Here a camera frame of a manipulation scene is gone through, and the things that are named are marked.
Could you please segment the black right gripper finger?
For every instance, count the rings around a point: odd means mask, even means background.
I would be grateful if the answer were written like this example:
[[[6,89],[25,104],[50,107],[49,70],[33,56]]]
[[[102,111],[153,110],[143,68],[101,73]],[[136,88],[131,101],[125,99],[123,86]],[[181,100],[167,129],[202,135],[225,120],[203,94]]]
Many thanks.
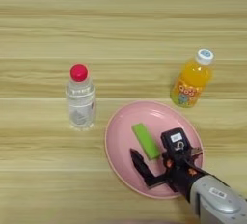
[[[144,158],[141,156],[141,154],[138,151],[131,149],[130,156],[135,169],[141,175],[148,188],[156,187],[168,181],[166,174],[155,176],[151,172],[150,168],[145,163]]]
[[[203,153],[203,150],[201,148],[192,148],[191,151],[190,151],[190,156],[191,157],[196,157],[196,156],[199,156],[202,153]]]

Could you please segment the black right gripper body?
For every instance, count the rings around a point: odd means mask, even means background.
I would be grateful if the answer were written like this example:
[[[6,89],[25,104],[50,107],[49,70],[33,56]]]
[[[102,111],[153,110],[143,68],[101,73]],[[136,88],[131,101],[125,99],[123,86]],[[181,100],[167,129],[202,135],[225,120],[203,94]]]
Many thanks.
[[[207,172],[195,165],[195,157],[191,157],[190,152],[179,154],[177,157],[168,153],[163,153],[162,156],[168,180],[166,183],[173,191],[179,192],[187,201],[190,201],[193,183],[206,176]]]

